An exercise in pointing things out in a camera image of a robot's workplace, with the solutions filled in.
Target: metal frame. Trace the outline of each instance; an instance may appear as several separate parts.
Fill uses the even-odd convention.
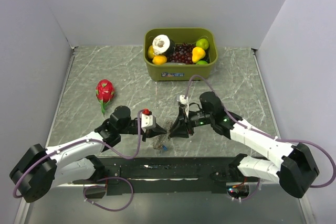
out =
[[[60,107],[60,104],[61,104],[61,101],[62,101],[63,93],[64,93],[64,90],[65,90],[65,87],[66,87],[66,83],[68,81],[68,77],[69,77],[69,74],[70,74],[70,71],[71,71],[72,63],[73,63],[73,60],[76,56],[75,52],[76,52],[76,48],[74,48],[74,51],[73,51],[72,56],[70,58],[69,67],[68,67],[68,70],[67,70],[67,73],[66,73],[66,76],[65,76],[65,79],[64,79],[64,83],[63,83],[62,91],[61,91],[60,98],[59,98],[59,101],[58,101],[58,104],[57,104],[57,108],[56,108],[56,111],[55,111],[54,119],[53,119],[51,127],[50,127],[50,131],[49,131],[48,139],[47,139],[47,142],[46,142],[46,146],[48,146],[48,144],[49,144],[51,132],[53,130],[54,123],[55,123],[55,120],[56,120],[56,116],[57,116],[57,113],[58,113],[58,110],[59,110],[59,107]],[[273,110],[272,110],[272,107],[271,107],[271,104],[270,104],[270,101],[269,101],[269,98],[268,98],[268,95],[267,95],[266,87],[265,87],[264,81],[262,79],[262,75],[261,75],[261,72],[260,72],[260,68],[259,68],[259,64],[258,64],[255,52],[253,53],[253,57],[254,57],[255,64],[256,64],[256,67],[257,67],[257,70],[258,70],[258,73],[259,73],[259,76],[260,76],[262,88],[264,89],[264,92],[265,92],[265,95],[266,95],[266,99],[267,99],[269,111],[270,111],[270,114],[271,114],[271,117],[272,117],[272,122],[273,122],[274,127],[275,127],[275,131],[276,131],[278,137],[280,137],[280,132],[279,132],[279,129],[278,129],[278,125],[277,125],[277,122],[275,120],[275,116],[274,116],[274,113],[273,113]],[[67,186],[71,187],[71,186],[83,186],[83,185],[67,185]],[[303,216],[306,220],[306,223],[316,224],[316,220],[315,220],[315,217],[312,213],[312,208],[311,208],[311,205],[310,205],[310,202],[309,202],[309,199],[308,199],[307,195],[305,195],[302,199],[300,199],[299,202],[301,204],[302,213],[303,213]],[[30,206],[30,204],[27,203],[24,199],[21,200],[21,203],[20,203],[16,218],[15,218],[14,224],[24,224],[25,223],[27,213],[28,213],[28,210],[29,210],[29,206]]]

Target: table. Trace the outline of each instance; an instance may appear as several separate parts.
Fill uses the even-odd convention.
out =
[[[132,117],[148,108],[160,126],[167,127],[175,120],[178,108],[176,95],[184,94],[186,81],[151,80],[142,57],[142,46],[80,46],[75,49],[71,71],[62,94],[55,123],[47,146],[67,143],[84,136],[99,126],[119,105],[127,105]],[[116,96],[104,117],[95,95],[101,79],[112,81]],[[218,48],[218,62],[209,78],[225,106],[241,115],[255,127],[275,135],[275,127],[262,82],[250,48]],[[202,81],[190,88],[192,102],[209,91]],[[132,155],[137,137],[123,135],[116,146],[119,152]],[[185,138],[161,139],[167,150],[154,149],[157,139],[141,143],[138,156],[228,156],[239,153],[259,156],[247,146],[217,135],[209,125],[195,129],[195,135]],[[108,150],[100,156],[115,156]]]

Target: wall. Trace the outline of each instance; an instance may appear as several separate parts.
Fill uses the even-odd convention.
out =
[[[31,145],[45,144],[71,48],[44,0],[0,6],[0,216],[13,223],[20,200],[9,172]]]
[[[282,137],[310,140],[336,158],[336,2],[286,0],[257,59]],[[313,150],[320,168],[315,184],[332,174],[329,161]],[[336,183],[310,189],[317,223],[335,223]]]
[[[285,0],[48,0],[73,46],[143,44],[157,27],[206,27],[219,45],[259,48]]]

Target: bin label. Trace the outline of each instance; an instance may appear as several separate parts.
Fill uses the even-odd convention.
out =
[[[182,77],[184,76],[184,73],[167,73],[167,72],[163,72],[161,73],[162,77]]]

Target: red object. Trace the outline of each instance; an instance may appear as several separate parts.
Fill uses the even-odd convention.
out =
[[[150,115],[151,112],[149,111],[149,109],[144,109],[144,110],[142,111],[142,114]]]
[[[101,112],[105,113],[105,108],[114,97],[114,87],[109,80],[101,80],[96,87],[96,97],[101,105]]]

